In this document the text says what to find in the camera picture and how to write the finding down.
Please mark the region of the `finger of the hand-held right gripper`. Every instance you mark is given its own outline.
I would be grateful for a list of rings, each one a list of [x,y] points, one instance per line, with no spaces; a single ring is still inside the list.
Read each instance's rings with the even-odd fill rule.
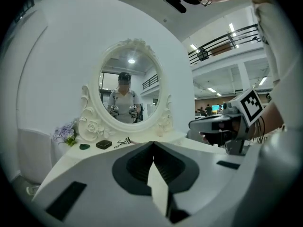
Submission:
[[[189,122],[189,128],[203,134],[242,136],[241,115],[212,115]]]

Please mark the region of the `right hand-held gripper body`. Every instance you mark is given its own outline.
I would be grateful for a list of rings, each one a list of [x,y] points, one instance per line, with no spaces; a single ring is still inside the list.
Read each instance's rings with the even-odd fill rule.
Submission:
[[[252,88],[245,90],[223,105],[223,116],[231,122],[231,136],[224,137],[223,142],[229,155],[241,155],[245,140],[248,139],[250,127],[263,113],[261,100]]]

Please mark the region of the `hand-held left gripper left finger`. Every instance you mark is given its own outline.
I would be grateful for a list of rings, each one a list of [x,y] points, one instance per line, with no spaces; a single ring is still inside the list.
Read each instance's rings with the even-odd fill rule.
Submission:
[[[88,157],[50,180],[41,188],[33,202],[46,215],[45,220],[63,227],[165,227],[167,219],[154,204],[151,196],[128,193],[115,181],[114,162],[136,150],[139,144]],[[85,188],[64,215],[54,218],[62,208],[54,206],[59,196],[73,183]]]

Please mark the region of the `person's right hand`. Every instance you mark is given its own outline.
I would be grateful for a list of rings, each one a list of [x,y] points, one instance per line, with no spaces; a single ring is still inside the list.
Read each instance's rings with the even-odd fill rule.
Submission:
[[[215,144],[215,135],[214,134],[200,132],[200,136],[202,137],[203,143],[211,145],[211,146],[213,146]]]

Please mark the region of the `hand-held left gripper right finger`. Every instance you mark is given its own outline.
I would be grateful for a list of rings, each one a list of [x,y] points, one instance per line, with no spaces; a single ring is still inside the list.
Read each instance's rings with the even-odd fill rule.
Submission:
[[[164,172],[153,166],[153,202],[170,223],[181,223],[210,204],[233,178],[244,158],[193,140],[179,140],[169,147],[198,165],[198,177],[181,193],[171,193]]]

